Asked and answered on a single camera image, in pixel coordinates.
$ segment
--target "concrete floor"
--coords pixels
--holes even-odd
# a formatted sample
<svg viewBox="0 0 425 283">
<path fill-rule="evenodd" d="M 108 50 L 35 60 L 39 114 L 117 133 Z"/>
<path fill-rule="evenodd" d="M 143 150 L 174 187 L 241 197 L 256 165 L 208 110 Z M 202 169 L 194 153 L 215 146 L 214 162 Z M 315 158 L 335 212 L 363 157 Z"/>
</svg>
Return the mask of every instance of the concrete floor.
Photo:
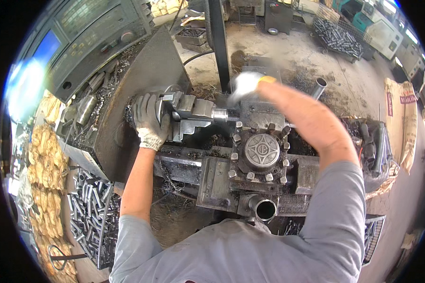
<svg viewBox="0 0 425 283">
<path fill-rule="evenodd" d="M 308 33 L 292 31 L 289 36 L 284 33 L 271 36 L 252 27 L 242 27 L 240 30 L 233 23 L 227 23 L 226 27 L 230 62 L 231 55 L 239 50 L 246 55 L 274 58 L 275 64 L 280 69 L 282 82 L 289 82 L 299 72 L 305 72 L 312 81 L 318 76 L 326 78 L 329 85 L 322 100 L 336 115 L 378 119 L 381 106 L 382 120 L 385 120 L 383 81 L 386 77 L 393 77 L 388 62 L 378 54 L 370 62 L 361 60 L 351 64 L 347 58 L 339 54 L 322 54 L 318 43 Z M 182 61 L 197 54 L 182 49 L 176 41 L 174 43 Z M 220 89 L 214 54 L 195 59 L 186 65 L 186 71 L 194 88 Z M 413 225 L 417 205 L 423 194 L 424 165 L 421 163 L 421 155 L 425 149 L 425 129 L 422 125 L 423 122 L 419 118 L 416 157 L 411 174 L 401 172 L 391 192 L 374 197 L 367 202 L 368 213 L 386 214 L 387 218 L 378 249 L 374 253 L 372 262 L 362 269 L 359 282 L 378 283 L 385 280 L 401 252 L 400 246 L 405 232 L 409 232 Z M 197 228 L 202 228 L 202 223 L 199 221 L 192 222 L 198 227 L 178 226 L 177 221 L 181 221 L 187 215 L 173 214 L 169 206 L 164 203 L 160 205 L 166 207 L 166 212 L 159 211 L 154 214 L 152 211 L 152 217 L 164 218 L 169 215 L 170 225 L 162 226 L 152 220 L 155 235 L 158 236 L 162 231 L 167 233 L 176 230 L 176 237 L 160 239 L 164 247 L 170 246 L 173 241 L 182 241 Z M 180 203 L 180 206 L 187 206 L 191 210 L 190 215 L 203 213 L 205 218 L 210 216 L 207 212 L 199 213 L 198 207 L 191 205 L 189 208 L 189 204 L 184 201 Z M 80 247 L 75 246 L 74 252 L 80 252 L 79 249 Z M 107 270 L 97 271 L 86 259 L 76 260 L 76 267 L 81 283 L 101 282 L 107 279 Z"/>
</svg>

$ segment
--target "white work glove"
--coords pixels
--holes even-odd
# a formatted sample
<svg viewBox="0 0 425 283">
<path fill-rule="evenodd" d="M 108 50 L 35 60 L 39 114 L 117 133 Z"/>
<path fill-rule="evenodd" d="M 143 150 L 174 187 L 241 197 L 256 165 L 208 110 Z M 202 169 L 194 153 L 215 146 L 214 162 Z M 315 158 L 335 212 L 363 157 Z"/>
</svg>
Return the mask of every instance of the white work glove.
<svg viewBox="0 0 425 283">
<path fill-rule="evenodd" d="M 140 147 L 158 151 L 169 135 L 170 115 L 165 114 L 161 123 L 156 118 L 156 95 L 137 98 L 132 110 L 134 125 L 140 138 Z"/>
<path fill-rule="evenodd" d="M 245 97 L 256 96 L 255 91 L 259 82 L 274 82 L 275 80 L 272 76 L 265 76 L 255 71 L 244 71 L 240 73 L 232 80 L 235 90 L 228 98 L 228 105 L 235 105 Z"/>
</svg>

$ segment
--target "pile of metal tubes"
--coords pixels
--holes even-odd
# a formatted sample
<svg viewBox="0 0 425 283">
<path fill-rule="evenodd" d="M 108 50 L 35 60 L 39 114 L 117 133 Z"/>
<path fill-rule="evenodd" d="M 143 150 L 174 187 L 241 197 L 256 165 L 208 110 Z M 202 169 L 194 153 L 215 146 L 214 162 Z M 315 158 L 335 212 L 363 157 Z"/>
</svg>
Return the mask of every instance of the pile of metal tubes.
<svg viewBox="0 0 425 283">
<path fill-rule="evenodd" d="M 118 234 L 119 195 L 113 185 L 80 169 L 68 193 L 71 232 L 98 269 L 113 263 Z"/>
<path fill-rule="evenodd" d="M 337 24 L 317 17 L 313 20 L 313 27 L 331 50 L 356 58 L 362 56 L 362 45 L 356 41 L 354 36 Z"/>
</svg>

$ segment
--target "blue screen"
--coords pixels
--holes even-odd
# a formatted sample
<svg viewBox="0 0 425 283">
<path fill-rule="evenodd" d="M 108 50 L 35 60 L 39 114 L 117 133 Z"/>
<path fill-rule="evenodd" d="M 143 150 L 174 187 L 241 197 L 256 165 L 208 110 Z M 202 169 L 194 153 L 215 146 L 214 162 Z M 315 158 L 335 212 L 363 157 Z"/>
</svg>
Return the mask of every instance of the blue screen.
<svg viewBox="0 0 425 283">
<path fill-rule="evenodd" d="M 41 66 L 46 66 L 60 45 L 61 43 L 57 36 L 50 30 L 42 39 L 38 48 L 36 48 L 33 58 L 38 61 Z"/>
</svg>

